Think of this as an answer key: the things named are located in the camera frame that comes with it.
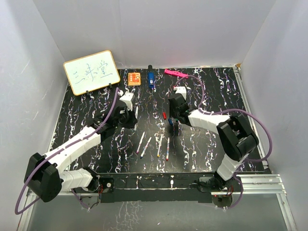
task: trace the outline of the blue object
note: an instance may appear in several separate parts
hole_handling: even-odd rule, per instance
[[[153,67],[152,65],[148,66],[148,80],[149,80],[149,87],[154,88],[154,74],[153,74]]]
[[[169,122],[170,125],[173,125],[171,118],[168,119],[168,122]]]

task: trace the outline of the whiteboard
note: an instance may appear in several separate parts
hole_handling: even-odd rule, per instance
[[[74,95],[81,95],[120,82],[110,51],[102,51],[63,64]]]

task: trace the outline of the marker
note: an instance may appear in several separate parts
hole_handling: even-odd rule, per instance
[[[154,88],[154,74],[152,65],[148,66],[148,80],[149,80],[149,88]]]
[[[144,134],[145,134],[145,131],[143,132],[143,134],[142,134],[142,136],[141,136],[141,139],[140,139],[140,142],[139,142],[139,146],[138,146],[138,149],[137,149],[137,151],[136,151],[137,154],[139,153],[139,149],[140,149],[140,146],[141,146],[141,144],[142,144],[142,140],[143,140],[143,138],[144,138]]]
[[[167,156],[166,156],[166,160],[168,161],[169,159],[169,142],[170,142],[170,138],[168,137],[168,143],[167,143]]]
[[[169,122],[170,125],[173,125],[171,118],[168,119],[168,122]]]
[[[188,75],[187,75],[187,74],[183,74],[183,73],[178,72],[178,71],[170,71],[170,70],[167,70],[167,69],[165,69],[165,74],[172,75],[172,76],[178,76],[178,77],[186,77],[186,78],[188,78]]]
[[[137,118],[138,116],[138,106],[136,107],[136,110],[135,110],[135,117]]]
[[[138,117],[138,106],[136,107],[135,117],[136,117],[136,119],[137,119],[137,117]]]
[[[163,134],[161,134],[161,136],[160,136],[160,141],[159,141],[158,151],[157,151],[157,157],[159,157],[160,146],[162,146],[162,139],[163,139]]]
[[[152,137],[150,137],[149,140],[148,140],[148,142],[146,143],[146,145],[145,145],[145,147],[144,147],[144,150],[143,150],[143,152],[141,153],[140,159],[143,158],[143,155],[144,155],[144,153],[145,153],[145,150],[148,148],[151,139],[152,139]]]

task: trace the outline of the pen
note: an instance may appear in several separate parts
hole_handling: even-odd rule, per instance
[[[152,137],[150,137],[149,140],[148,140],[148,142],[146,143],[146,145],[145,145],[145,147],[144,147],[144,150],[143,150],[143,152],[141,153],[140,159],[143,158],[143,155],[144,155],[144,153],[145,153],[145,150],[148,148],[151,139],[152,139]]]
[[[163,139],[163,134],[161,134],[161,136],[160,136],[160,141],[159,141],[158,151],[157,151],[157,157],[159,157],[159,151],[160,151],[160,146],[162,145],[162,139]]]
[[[170,138],[168,137],[166,161],[168,161],[169,159],[169,142],[170,142]]]
[[[143,132],[143,134],[142,134],[142,136],[141,136],[141,139],[140,139],[140,142],[139,142],[139,146],[138,146],[138,149],[137,149],[137,151],[136,151],[137,154],[139,153],[139,149],[140,149],[140,146],[141,146],[141,144],[142,144],[142,140],[143,140],[143,138],[144,138],[144,134],[145,134],[145,131]]]

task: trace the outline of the table surface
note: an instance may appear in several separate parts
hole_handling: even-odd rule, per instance
[[[232,67],[218,68],[177,68],[177,71],[199,77],[205,85],[204,109],[221,111],[228,108],[244,109]],[[192,128],[174,123],[171,126],[163,119],[163,112],[169,114],[168,96],[177,77],[164,74],[164,69],[155,69],[155,89],[150,89],[147,82],[147,69],[120,69],[121,81],[118,84],[123,91],[129,90],[136,97],[138,123],[136,129],[117,128],[114,136],[102,144],[87,151],[74,161],[68,170],[89,166],[98,173],[159,173],[159,172],[212,172],[220,165],[224,151],[219,137],[206,129]],[[141,86],[127,86],[130,72],[141,74]],[[112,103],[115,89],[104,88],[90,93],[90,96],[75,96],[68,86],[60,111],[51,148],[54,149],[68,141],[86,126],[87,121],[97,112],[107,113]],[[193,79],[184,80],[181,86],[187,88],[187,102],[197,106],[202,96],[199,83]],[[152,137],[150,145],[142,159],[136,154],[142,133],[145,131],[141,152]],[[161,155],[157,157],[160,135],[164,138]],[[167,139],[170,137],[169,160],[166,161]],[[255,149],[249,156],[258,159],[260,154]],[[248,163],[242,171],[264,171],[262,163]]]

